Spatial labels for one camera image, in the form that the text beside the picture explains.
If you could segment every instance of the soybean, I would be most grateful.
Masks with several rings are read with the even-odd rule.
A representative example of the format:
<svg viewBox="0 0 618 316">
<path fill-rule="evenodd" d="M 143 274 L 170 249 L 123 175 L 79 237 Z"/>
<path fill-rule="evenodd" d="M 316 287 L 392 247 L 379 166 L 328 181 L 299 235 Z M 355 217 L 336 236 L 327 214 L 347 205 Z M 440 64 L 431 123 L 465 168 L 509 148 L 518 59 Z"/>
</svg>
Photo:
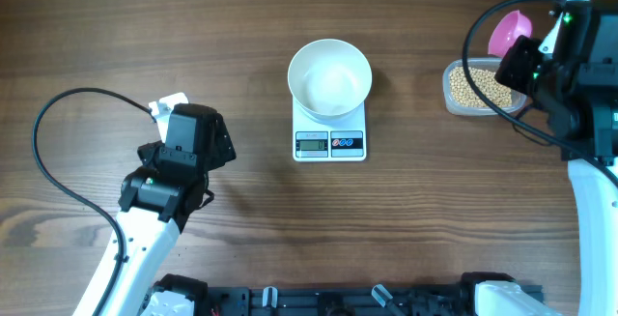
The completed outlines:
<svg viewBox="0 0 618 316">
<path fill-rule="evenodd" d="M 476 86 L 481 92 L 495 103 L 498 107 L 508 107 L 513 104 L 511 89 L 498 83 L 493 78 L 495 72 L 470 68 L 470 74 Z M 455 101 L 464 107 L 487 107 L 487 105 L 474 94 L 472 88 L 465 80 L 464 68 L 459 66 L 449 73 L 451 82 L 451 94 Z"/>
</svg>

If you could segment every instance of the plastic container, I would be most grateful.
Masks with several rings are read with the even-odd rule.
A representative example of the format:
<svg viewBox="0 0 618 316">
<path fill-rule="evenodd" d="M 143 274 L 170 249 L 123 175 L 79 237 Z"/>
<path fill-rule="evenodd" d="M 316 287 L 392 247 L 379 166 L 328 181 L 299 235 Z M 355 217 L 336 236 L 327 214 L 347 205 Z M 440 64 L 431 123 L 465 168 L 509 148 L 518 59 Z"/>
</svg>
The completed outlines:
<svg viewBox="0 0 618 316">
<path fill-rule="evenodd" d="M 479 70 L 489 70 L 496 72 L 500 67 L 501 59 L 496 58 L 474 58 L 468 59 L 467 63 L 471 68 L 479 69 Z M 444 100 L 446 101 L 446 109 L 449 112 L 455 115 L 466 115 L 466 116 L 484 116 L 484 115 L 494 115 L 495 112 L 489 107 L 464 107 L 458 104 L 451 93 L 451 79 L 449 78 L 449 73 L 456 68 L 457 66 L 462 65 L 462 60 L 457 60 L 449 65 L 444 71 L 444 75 L 442 76 L 442 88 L 444 89 Z M 511 90 L 511 104 L 508 107 L 500 107 L 504 109 L 507 113 L 512 113 L 517 110 L 520 110 L 525 104 L 526 95 L 516 92 L 515 90 Z"/>
</svg>

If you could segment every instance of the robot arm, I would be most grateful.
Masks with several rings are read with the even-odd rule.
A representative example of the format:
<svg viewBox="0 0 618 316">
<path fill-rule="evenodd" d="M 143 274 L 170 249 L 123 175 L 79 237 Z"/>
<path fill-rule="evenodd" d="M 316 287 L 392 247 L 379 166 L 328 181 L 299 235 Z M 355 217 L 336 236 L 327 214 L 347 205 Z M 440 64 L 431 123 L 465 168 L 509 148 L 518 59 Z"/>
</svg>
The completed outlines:
<svg viewBox="0 0 618 316">
<path fill-rule="evenodd" d="M 616 174 L 618 166 L 610 166 Z M 589 163 L 569 161 L 579 219 L 579 315 L 618 311 L 618 189 Z"/>
<path fill-rule="evenodd" d="M 474 290 L 474 311 L 478 316 L 559 316 L 521 290 L 516 282 L 485 281 Z"/>
<path fill-rule="evenodd" d="M 126 256 L 100 315 L 134 316 L 148 304 L 146 292 L 189 215 L 212 200 L 208 172 L 236 158 L 223 118 L 214 109 L 188 104 L 182 93 L 150 107 L 162 141 L 138 149 L 144 165 L 123 181 L 116 220 L 125 236 Z M 94 313 L 117 252 L 112 234 L 73 315 Z"/>
</svg>

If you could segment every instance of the wooden table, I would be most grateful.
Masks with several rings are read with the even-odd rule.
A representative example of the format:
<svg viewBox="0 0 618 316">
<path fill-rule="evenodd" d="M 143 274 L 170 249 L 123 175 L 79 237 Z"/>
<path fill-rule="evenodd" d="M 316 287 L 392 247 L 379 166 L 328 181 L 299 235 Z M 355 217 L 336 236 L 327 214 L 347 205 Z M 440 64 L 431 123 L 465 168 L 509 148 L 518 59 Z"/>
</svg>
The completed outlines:
<svg viewBox="0 0 618 316">
<path fill-rule="evenodd" d="M 142 103 L 184 91 L 226 119 L 238 159 L 211 173 L 215 201 L 191 217 L 157 277 L 343 287 L 505 272 L 575 314 L 576 206 L 558 151 L 444 106 L 444 68 L 499 1 L 0 0 L 0 314 L 71 313 L 109 239 L 30 149 L 42 105 L 80 86 Z M 542 37 L 548 6 L 523 10 Z M 286 70 L 322 38 L 353 43 L 373 67 L 365 162 L 292 159 Z M 58 179 L 115 214 L 136 148 L 157 139 L 142 113 L 84 94 L 50 110 L 40 144 Z"/>
</svg>

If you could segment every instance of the digital display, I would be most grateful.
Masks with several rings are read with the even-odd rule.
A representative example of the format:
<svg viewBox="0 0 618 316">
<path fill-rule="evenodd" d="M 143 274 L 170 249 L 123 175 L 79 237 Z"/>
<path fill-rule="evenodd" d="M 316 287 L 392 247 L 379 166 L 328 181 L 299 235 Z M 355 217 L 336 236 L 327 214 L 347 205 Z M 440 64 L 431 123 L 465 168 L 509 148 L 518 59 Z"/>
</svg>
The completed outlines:
<svg viewBox="0 0 618 316">
<path fill-rule="evenodd" d="M 301 151 L 322 151 L 324 149 L 324 141 L 322 140 L 305 140 L 299 142 Z"/>
</svg>

